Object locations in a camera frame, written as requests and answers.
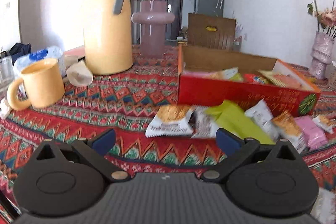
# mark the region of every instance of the yellow mug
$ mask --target yellow mug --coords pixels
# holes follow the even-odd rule
[[[25,101],[17,98],[17,89],[22,83],[27,95]],[[64,92],[57,59],[46,58],[21,71],[21,78],[13,81],[8,87],[7,100],[14,110],[22,110],[31,105],[43,108],[56,103],[63,97]]]

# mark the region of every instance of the red cardboard box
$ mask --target red cardboard box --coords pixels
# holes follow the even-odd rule
[[[291,66],[276,58],[184,45],[179,46],[178,57],[179,104],[215,106],[220,105],[223,100],[231,100],[243,110],[247,110],[264,99],[274,116],[289,110],[294,117],[297,117],[310,115],[320,97],[319,88]],[[184,75],[184,70],[219,71],[233,67],[238,67],[242,76],[245,73],[260,75],[258,70],[291,75],[301,83],[302,89]]]

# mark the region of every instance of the pink textured vase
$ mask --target pink textured vase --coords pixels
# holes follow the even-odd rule
[[[314,45],[312,48],[309,73],[317,79],[324,79],[327,65],[331,63],[331,52],[334,39],[325,33],[316,32]]]
[[[167,12],[165,0],[143,0],[141,11],[132,15],[133,23],[141,23],[140,51],[147,58],[162,58],[165,52],[166,24],[172,23],[174,14]]]

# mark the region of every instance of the chair backrest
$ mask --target chair backrest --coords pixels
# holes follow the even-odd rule
[[[188,45],[234,50],[236,20],[189,14]]]

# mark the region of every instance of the table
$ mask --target table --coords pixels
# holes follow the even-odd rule
[[[44,109],[12,111],[0,121],[0,189],[12,201],[16,177],[43,139],[72,142],[115,128],[115,146],[106,159],[134,175],[135,172],[195,172],[197,176],[226,158],[213,139],[186,137],[146,138],[144,132],[161,105],[177,102],[177,49],[168,47],[162,59],[144,59],[133,47],[134,65],[126,72],[95,76],[88,87],[65,83],[66,93]],[[307,69],[295,66],[307,73]],[[315,114],[336,118],[336,92],[323,89]],[[319,185],[336,186],[336,134],[320,151],[303,158]]]

